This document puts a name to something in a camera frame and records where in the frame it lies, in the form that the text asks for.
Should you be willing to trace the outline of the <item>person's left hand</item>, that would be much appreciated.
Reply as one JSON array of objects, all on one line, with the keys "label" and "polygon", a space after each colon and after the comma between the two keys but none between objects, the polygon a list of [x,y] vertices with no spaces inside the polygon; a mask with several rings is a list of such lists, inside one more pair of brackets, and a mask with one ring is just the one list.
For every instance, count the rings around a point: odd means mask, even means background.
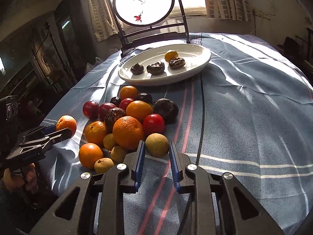
[{"label": "person's left hand", "polygon": [[18,176],[9,169],[4,171],[4,185],[9,192],[15,192],[25,186],[27,191],[35,194],[38,191],[37,175],[34,163],[22,168],[22,176]]}]

